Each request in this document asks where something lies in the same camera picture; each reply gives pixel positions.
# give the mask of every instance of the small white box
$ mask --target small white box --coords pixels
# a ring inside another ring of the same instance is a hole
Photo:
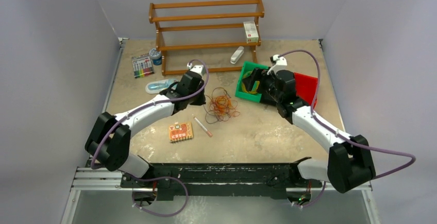
[[[258,42],[258,31],[255,22],[243,22],[246,31],[246,43]]]

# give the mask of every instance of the green basket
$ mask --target green basket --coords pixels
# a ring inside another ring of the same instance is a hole
[[[247,99],[247,100],[259,103],[261,100],[261,94],[247,94],[247,93],[244,93],[242,88],[241,88],[241,86],[243,84],[244,74],[248,71],[253,71],[255,68],[268,69],[268,66],[249,62],[249,61],[244,62],[243,68],[241,69],[240,78],[238,79],[238,84],[237,84],[237,89],[235,91],[235,96],[238,98]]]

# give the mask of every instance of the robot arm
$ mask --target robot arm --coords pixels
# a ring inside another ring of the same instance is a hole
[[[301,161],[298,164],[300,176],[330,182],[341,193],[373,179],[376,174],[370,151],[353,147],[338,135],[365,146],[368,146],[367,140],[361,135],[352,136],[336,128],[312,111],[309,104],[297,95],[294,73],[285,69],[285,58],[274,55],[271,62],[274,65],[268,70],[255,68],[249,77],[243,79],[246,89],[252,89],[259,81],[257,92],[273,100],[281,117],[308,133],[329,154],[327,162],[315,159]]]
[[[85,150],[94,155],[105,134],[119,123],[113,131],[113,136],[108,138],[99,150],[97,160],[109,171],[122,170],[137,178],[143,177],[150,165],[141,157],[129,152],[131,137],[154,122],[185,109],[188,105],[205,104],[203,91],[191,98],[184,98],[199,91],[205,84],[202,80],[205,72],[204,66],[196,65],[182,76],[176,89],[173,90],[170,86],[152,100],[127,112],[116,115],[102,113],[94,124],[85,144]]]

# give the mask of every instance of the tangled rubber bands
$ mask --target tangled rubber bands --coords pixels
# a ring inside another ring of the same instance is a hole
[[[231,99],[228,91],[224,88],[215,88],[211,96],[205,95],[209,99],[209,103],[204,105],[206,111],[205,121],[209,124],[217,122],[226,122],[231,117],[240,116],[237,111],[238,102]]]

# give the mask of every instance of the metal frame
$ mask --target metal frame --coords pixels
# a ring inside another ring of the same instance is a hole
[[[112,93],[112,86],[115,80],[116,73],[119,68],[120,60],[123,54],[124,47],[127,39],[123,39],[120,42],[120,51],[118,54],[116,67],[112,74],[111,85],[108,89],[108,94],[102,109],[102,112],[106,111],[109,98]],[[61,224],[71,224],[76,212],[76,207],[80,194],[82,191],[133,191],[133,188],[121,188],[120,182],[122,179],[122,173],[120,171],[110,172],[105,168],[92,170],[88,167],[81,167],[76,169],[75,177],[71,186],[70,195],[65,207],[64,214],[62,216]],[[302,192],[306,188],[286,188],[287,192]],[[335,191],[330,183],[326,184],[326,191]],[[135,191],[152,192],[152,188],[135,188]],[[369,220],[371,224],[380,224],[378,211],[376,208],[375,200],[372,196],[372,185],[370,182],[360,185],[354,188],[352,191],[361,191],[363,201],[367,209]]]

